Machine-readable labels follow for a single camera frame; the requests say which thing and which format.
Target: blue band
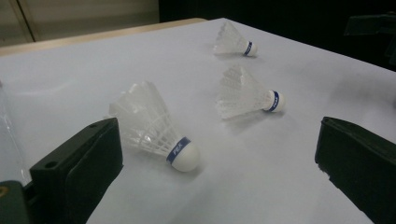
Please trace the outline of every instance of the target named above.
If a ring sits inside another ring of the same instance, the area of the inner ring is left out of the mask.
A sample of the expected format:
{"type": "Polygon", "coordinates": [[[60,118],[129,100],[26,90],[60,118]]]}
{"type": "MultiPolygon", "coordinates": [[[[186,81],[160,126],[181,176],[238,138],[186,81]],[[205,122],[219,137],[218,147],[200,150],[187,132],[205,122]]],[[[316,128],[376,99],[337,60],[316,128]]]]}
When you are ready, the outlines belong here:
{"type": "Polygon", "coordinates": [[[172,162],[175,160],[177,157],[178,153],[183,150],[183,148],[190,143],[190,139],[187,137],[183,137],[178,143],[176,143],[175,147],[172,149],[172,151],[169,153],[168,157],[166,157],[166,161],[172,164],[172,162]]]}
{"type": "Polygon", "coordinates": [[[274,103],[273,103],[273,105],[271,106],[271,108],[268,110],[268,111],[270,111],[270,112],[272,112],[273,110],[275,110],[276,107],[277,107],[277,104],[279,104],[279,94],[277,94],[277,91],[274,91],[274,95],[275,95],[274,103]]]}
{"type": "Polygon", "coordinates": [[[250,53],[251,46],[253,43],[251,41],[248,42],[247,51],[245,51],[244,55],[247,56],[250,53]]]}

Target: dark background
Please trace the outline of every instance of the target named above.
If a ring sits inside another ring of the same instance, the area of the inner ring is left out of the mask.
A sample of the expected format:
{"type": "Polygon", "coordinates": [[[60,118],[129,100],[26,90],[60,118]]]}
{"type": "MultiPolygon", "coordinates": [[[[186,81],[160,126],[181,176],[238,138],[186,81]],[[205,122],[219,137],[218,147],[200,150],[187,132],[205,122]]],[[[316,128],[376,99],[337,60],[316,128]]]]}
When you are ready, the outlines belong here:
{"type": "Polygon", "coordinates": [[[227,18],[396,71],[385,51],[392,35],[344,36],[350,16],[396,11],[396,0],[160,0],[160,21],[227,18]]]}

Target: black object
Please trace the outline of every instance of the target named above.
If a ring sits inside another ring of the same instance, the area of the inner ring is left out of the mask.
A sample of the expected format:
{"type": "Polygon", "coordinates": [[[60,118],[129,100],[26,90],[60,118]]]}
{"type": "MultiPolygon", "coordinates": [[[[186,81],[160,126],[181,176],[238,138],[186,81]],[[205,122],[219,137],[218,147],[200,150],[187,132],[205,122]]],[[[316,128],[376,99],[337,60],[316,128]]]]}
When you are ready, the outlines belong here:
{"type": "Polygon", "coordinates": [[[374,223],[396,223],[396,145],[354,123],[325,117],[315,162],[374,223]]]}
{"type": "Polygon", "coordinates": [[[0,183],[0,223],[86,223],[121,169],[117,119],[91,124],[35,164],[26,187],[0,183]]]}
{"type": "Polygon", "coordinates": [[[344,35],[393,35],[385,52],[389,63],[396,65],[396,14],[353,16],[349,18],[344,35]]]}

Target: white tabletop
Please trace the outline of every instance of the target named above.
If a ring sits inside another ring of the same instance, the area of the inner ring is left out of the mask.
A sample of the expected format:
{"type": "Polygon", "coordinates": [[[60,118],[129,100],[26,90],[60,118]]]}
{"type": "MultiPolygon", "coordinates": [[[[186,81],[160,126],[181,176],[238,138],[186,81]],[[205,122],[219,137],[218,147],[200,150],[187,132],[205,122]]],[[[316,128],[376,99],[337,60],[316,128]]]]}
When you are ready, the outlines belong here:
{"type": "Polygon", "coordinates": [[[29,181],[29,167],[148,80],[201,164],[183,174],[124,149],[124,168],[89,223],[371,223],[314,156],[324,116],[396,142],[396,74],[237,22],[258,56],[215,56],[224,21],[0,57],[0,180],[29,181]],[[282,92],[285,111],[221,120],[219,80],[235,63],[282,92]]]}

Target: white shuttlecock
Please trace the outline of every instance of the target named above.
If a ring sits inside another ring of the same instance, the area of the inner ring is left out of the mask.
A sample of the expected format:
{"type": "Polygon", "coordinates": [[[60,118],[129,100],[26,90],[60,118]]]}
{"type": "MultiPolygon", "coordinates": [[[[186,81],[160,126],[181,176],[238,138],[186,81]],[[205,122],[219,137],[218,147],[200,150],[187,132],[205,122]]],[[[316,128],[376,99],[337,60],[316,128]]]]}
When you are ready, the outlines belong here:
{"type": "Polygon", "coordinates": [[[219,31],[214,52],[215,54],[243,53],[245,56],[254,56],[257,53],[257,46],[251,41],[246,41],[236,28],[226,21],[219,31]]]}
{"type": "Polygon", "coordinates": [[[216,109],[223,119],[263,109],[278,112],[285,105],[285,97],[264,88],[244,67],[234,65],[220,81],[216,109]]]}
{"type": "Polygon", "coordinates": [[[198,147],[179,133],[151,82],[134,84],[116,103],[110,104],[109,115],[119,120],[121,141],[126,146],[165,156],[181,172],[198,165],[198,147]]]}

